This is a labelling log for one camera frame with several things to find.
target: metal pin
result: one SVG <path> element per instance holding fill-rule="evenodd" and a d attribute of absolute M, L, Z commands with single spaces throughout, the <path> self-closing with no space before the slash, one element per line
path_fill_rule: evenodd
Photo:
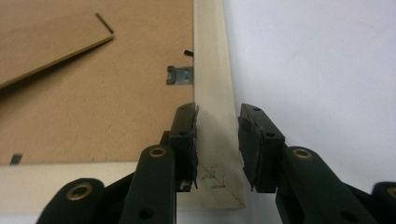
<path fill-rule="evenodd" d="M 211 189 L 225 189 L 225 178 L 226 178 L 227 174 L 224 174 L 223 176 L 223 183 L 222 185 L 216 185 L 216 186 L 212 186 Z"/>

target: white wall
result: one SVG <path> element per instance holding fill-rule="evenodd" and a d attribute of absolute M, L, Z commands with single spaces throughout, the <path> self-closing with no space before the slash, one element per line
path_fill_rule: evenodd
<path fill-rule="evenodd" d="M 347 183 L 396 181 L 396 2 L 224 1 L 236 106 Z"/>

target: cardboard sheet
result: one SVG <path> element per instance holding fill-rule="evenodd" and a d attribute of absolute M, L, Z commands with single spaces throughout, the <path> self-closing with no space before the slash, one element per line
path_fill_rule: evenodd
<path fill-rule="evenodd" d="M 96 12 L 112 41 L 0 90 L 1 164 L 137 161 L 193 101 L 165 84 L 168 65 L 192 65 L 192 1 L 6 0 L 0 32 Z"/>
<path fill-rule="evenodd" d="M 113 38 L 95 14 L 75 14 L 0 34 L 0 88 Z"/>

